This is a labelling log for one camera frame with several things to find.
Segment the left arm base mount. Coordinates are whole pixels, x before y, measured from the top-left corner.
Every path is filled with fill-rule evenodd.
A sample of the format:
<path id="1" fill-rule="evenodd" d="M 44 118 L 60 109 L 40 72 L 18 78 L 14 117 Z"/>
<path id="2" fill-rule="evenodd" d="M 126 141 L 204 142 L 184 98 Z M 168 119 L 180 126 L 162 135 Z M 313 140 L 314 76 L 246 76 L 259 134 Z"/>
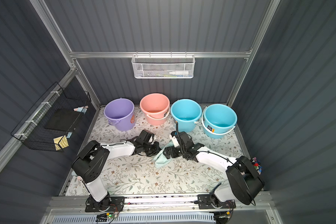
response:
<path id="1" fill-rule="evenodd" d="M 97 202 L 89 196 L 85 203 L 85 212 L 120 212 L 123 210 L 125 199 L 125 197 L 105 197 Z"/>

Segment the pink plastic bucket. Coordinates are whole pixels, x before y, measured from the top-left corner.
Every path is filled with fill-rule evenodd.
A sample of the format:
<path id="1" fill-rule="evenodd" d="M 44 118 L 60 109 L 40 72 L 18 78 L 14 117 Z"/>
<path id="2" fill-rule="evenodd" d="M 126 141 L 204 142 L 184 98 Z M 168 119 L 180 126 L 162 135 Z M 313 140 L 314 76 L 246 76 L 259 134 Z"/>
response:
<path id="1" fill-rule="evenodd" d="M 159 126 L 164 124 L 169 116 L 170 100 L 161 93 L 151 93 L 141 99 L 140 109 L 149 124 Z"/>

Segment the mint green microfiber cloth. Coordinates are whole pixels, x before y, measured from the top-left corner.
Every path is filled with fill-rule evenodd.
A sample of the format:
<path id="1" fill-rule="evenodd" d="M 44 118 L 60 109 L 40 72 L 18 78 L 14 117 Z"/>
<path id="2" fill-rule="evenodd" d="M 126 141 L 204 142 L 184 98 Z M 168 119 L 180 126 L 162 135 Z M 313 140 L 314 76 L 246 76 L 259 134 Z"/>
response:
<path id="1" fill-rule="evenodd" d="M 166 165 L 168 165 L 172 159 L 167 159 L 164 155 L 163 155 L 163 151 L 168 148 L 168 147 L 172 147 L 174 144 L 172 141 L 170 141 L 157 155 L 155 155 L 153 157 L 153 162 L 155 163 L 155 168 L 156 169 L 160 169 Z"/>

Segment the purple plastic bucket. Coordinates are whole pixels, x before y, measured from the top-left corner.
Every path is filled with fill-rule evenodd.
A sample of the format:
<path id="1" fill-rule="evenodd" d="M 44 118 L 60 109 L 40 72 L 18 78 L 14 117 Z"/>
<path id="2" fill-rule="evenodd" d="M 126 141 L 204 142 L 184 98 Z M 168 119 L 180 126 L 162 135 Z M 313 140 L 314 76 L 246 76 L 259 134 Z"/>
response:
<path id="1" fill-rule="evenodd" d="M 134 104 L 129 99 L 115 99 L 104 108 L 104 116 L 108 123 L 117 130 L 125 132 L 133 129 L 135 125 Z"/>

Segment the teal plastic bucket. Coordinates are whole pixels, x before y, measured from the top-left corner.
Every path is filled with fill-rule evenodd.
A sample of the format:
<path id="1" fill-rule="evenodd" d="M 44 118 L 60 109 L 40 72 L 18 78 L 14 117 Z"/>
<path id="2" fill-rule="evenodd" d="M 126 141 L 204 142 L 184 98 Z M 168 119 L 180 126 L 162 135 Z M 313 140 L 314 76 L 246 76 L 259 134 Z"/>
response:
<path id="1" fill-rule="evenodd" d="M 171 106 L 171 114 L 178 123 L 179 132 L 191 132 L 202 115 L 201 106 L 191 99 L 180 99 Z"/>
<path id="2" fill-rule="evenodd" d="M 204 133 L 213 139 L 221 139 L 233 131 L 237 121 L 235 111 L 223 104 L 205 107 L 201 117 Z"/>

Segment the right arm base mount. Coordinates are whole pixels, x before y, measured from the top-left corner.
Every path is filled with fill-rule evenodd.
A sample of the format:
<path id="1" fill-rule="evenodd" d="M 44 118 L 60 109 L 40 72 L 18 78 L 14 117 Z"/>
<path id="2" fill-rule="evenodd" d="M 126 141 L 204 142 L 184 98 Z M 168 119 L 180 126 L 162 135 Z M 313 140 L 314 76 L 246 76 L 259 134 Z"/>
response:
<path id="1" fill-rule="evenodd" d="M 225 202 L 221 202 L 214 195 L 209 194 L 199 194 L 197 196 L 197 200 L 194 202 L 197 204 L 199 209 L 207 210 L 207 209 L 235 209 L 236 204 L 234 200 L 228 200 Z"/>

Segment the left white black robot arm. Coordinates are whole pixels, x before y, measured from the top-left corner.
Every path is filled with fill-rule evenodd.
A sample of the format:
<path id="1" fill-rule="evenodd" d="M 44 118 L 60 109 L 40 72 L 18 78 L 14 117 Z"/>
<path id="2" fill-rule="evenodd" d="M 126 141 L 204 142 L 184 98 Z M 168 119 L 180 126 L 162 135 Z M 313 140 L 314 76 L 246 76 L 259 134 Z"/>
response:
<path id="1" fill-rule="evenodd" d="M 155 135 L 143 130 L 139 136 L 118 143 L 103 144 L 90 141 L 78 153 L 71 168 L 81 177 L 91 199 L 103 204 L 110 201 L 110 196 L 100 177 L 107 160 L 132 155 L 145 154 L 148 157 L 157 155 L 161 151 Z"/>

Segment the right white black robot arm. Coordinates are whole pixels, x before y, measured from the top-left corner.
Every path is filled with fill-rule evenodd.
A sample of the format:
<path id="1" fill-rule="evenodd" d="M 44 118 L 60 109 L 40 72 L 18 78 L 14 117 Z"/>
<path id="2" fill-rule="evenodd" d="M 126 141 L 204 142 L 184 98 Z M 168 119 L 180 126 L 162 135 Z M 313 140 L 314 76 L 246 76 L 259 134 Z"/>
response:
<path id="1" fill-rule="evenodd" d="M 206 202 L 199 199 L 197 204 L 217 209 L 225 205 L 233 208 L 233 201 L 238 200 L 245 205 L 256 205 L 255 197 L 264 188 L 265 182 L 252 159 L 219 154 L 204 144 L 194 143 L 186 132 L 179 132 L 178 129 L 176 123 L 175 131 L 171 133 L 171 140 L 177 142 L 177 145 L 165 148 L 163 156 L 166 159 L 182 157 L 188 161 L 203 163 L 224 173 L 228 179 L 227 184 L 219 183 L 209 193 Z"/>

